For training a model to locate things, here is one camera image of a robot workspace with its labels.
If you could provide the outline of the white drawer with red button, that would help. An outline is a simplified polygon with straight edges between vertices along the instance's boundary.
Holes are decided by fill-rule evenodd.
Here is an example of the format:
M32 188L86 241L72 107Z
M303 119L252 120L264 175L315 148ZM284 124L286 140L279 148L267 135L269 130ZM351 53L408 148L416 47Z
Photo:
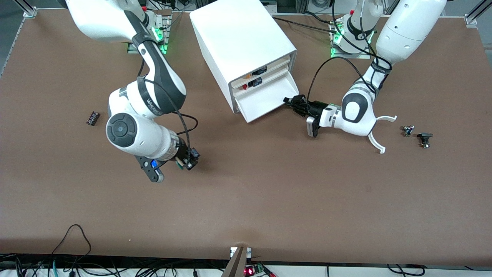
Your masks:
M241 93L244 93L248 90L252 90L252 89L256 89L256 88L259 88L260 86L263 86L263 85L266 85L267 83L271 82L271 81L274 81L276 80L277 78L279 77L283 77L286 73L288 73L289 70L285 67L285 68L278 68L277 70L271 72L269 75L265 76L265 77L262 77L263 79L263 82L262 84L256 86L256 87L251 87L251 88L248 88L247 90L243 90L241 87L237 88L237 89L234 89L232 88L232 93L234 95L239 95Z

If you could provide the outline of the white drawer with yellow button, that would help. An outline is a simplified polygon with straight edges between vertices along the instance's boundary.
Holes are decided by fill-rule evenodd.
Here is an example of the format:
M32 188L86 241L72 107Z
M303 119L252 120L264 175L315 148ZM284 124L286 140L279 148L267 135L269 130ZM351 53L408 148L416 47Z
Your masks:
M290 58L290 56L287 55L283 58L280 58L276 61L273 61L272 63L264 65L264 66L268 67L268 70L264 74L262 74L258 77L265 77L265 76L269 75L271 72L277 70L278 68L282 69L282 68L286 67L287 69L289 69L290 61L291 61L291 58ZM239 79L237 79L235 81L232 81L231 86L232 86L232 88L237 89L237 88L242 87L244 84L246 84L246 83L248 83L248 82L250 82L250 81L252 81L258 77L252 77L251 73L248 73L248 74L244 75L243 77L240 77Z

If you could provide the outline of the white drawer cabinet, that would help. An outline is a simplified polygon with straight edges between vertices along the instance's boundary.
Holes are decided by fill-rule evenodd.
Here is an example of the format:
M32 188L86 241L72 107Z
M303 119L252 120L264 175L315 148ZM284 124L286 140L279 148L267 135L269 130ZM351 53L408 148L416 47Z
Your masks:
M190 12L202 56L234 113L240 113L231 82L297 49L260 0L216 0Z

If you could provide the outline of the white curved plastic arc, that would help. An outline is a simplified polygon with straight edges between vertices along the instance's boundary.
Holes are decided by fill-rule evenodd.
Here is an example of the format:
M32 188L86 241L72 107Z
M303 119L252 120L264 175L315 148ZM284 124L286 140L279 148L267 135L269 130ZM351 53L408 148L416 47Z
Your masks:
M376 118L376 122L378 122L378 121L388 121L388 122L394 122L394 121L396 121L396 119L397 119L397 118L398 118L398 117L397 117L397 115L395 115L395 116L393 116L393 117L392 117L392 116L380 116L380 117L377 117L377 118ZM369 132L369 134L368 134L368 136L367 136L367 137L369 138L369 141L371 142L371 144L372 144L372 145L373 145L376 149L378 149L378 150L379 150L379 153L380 153L380 154L384 154L384 153L385 153L385 151L386 151L386 147L384 147L384 146L383 146L383 145L381 145L379 142L377 142L377 140L374 138L374 135L373 135L373 133L372 133L372 130Z

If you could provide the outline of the circuit board with red light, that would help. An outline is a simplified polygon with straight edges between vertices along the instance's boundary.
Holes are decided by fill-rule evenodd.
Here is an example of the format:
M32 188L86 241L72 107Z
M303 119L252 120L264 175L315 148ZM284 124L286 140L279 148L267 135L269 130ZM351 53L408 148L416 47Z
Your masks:
M246 266L244 269L244 277L277 277L262 263L256 263Z

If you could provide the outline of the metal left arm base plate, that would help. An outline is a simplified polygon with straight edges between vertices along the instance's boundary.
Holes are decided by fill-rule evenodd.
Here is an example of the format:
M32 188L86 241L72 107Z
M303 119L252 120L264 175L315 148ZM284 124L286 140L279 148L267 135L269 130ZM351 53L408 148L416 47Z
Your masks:
M345 17L340 17L330 22L329 30L334 30L336 33L330 34L330 47L332 57L343 57L343 58L358 58L358 59L369 59L371 56L367 54L369 52L369 47L367 44L361 40L353 39L352 43L364 51L360 51L353 46L351 46L344 38L351 39L353 35L345 30L347 20Z

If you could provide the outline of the black flat-headed switch part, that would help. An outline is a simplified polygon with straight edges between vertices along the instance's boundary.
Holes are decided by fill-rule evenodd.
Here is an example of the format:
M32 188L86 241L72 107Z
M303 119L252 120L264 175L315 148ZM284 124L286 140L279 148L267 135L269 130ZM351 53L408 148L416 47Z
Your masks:
M420 140L420 146L423 149L428 149L430 144L429 144L429 139L433 137L434 134L432 133L418 133L416 137Z

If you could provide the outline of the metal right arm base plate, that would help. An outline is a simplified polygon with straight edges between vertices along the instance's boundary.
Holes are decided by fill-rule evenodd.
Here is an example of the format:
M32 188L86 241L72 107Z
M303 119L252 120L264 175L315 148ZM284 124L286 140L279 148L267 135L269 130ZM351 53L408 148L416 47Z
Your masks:
M126 13L132 11L142 21L144 28L146 28L149 34L157 42L158 48L162 54L166 54L173 19L172 14L162 15L158 13L158 11L155 12L153 10L137 7L123 7L123 10L125 10ZM128 53L139 53L137 46L133 45L131 39L126 37L126 31L127 29L124 27L118 27L112 31L113 34L111 37L116 42L128 44Z

